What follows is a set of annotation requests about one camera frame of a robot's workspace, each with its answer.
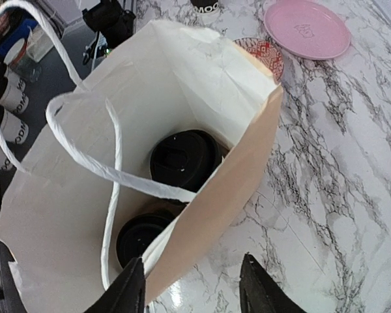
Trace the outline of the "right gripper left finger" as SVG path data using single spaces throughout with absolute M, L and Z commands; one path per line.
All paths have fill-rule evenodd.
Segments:
M 145 275 L 141 258 L 132 258 L 121 274 L 85 313 L 144 313 Z

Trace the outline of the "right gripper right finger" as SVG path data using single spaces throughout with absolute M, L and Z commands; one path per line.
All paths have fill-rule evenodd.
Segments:
M 242 313 L 306 313 L 249 253 L 244 255 L 240 268 L 239 294 Z

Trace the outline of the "black cup lid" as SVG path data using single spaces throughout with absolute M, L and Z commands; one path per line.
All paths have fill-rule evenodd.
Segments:
M 152 150 L 151 178 L 159 183 L 198 192 L 221 164 L 219 143 L 203 130 L 186 130 L 160 141 Z
M 161 212 L 142 214 L 129 220 L 117 236 L 116 253 L 121 267 L 125 268 L 132 258 L 142 256 L 174 218 L 171 213 Z

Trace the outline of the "brown paper bag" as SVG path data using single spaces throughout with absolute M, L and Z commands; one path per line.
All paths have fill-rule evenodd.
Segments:
M 114 237 L 147 200 L 186 204 L 144 251 L 150 302 L 202 258 L 256 191 L 272 150 L 283 88 L 260 61 L 209 28 L 146 24 L 81 79 L 43 14 L 22 8 L 52 40 L 73 92 L 50 100 L 46 126 L 18 160 L 3 197 L 0 241 L 28 312 L 85 312 L 119 279 Z M 200 128 L 228 150 L 199 191 L 149 177 L 166 136 Z

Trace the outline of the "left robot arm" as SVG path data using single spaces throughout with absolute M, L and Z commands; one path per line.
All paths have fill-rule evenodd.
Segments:
M 118 1 L 101 1 L 82 10 L 83 20 L 95 33 L 100 33 L 109 48 L 116 48 L 134 34 L 136 15 Z

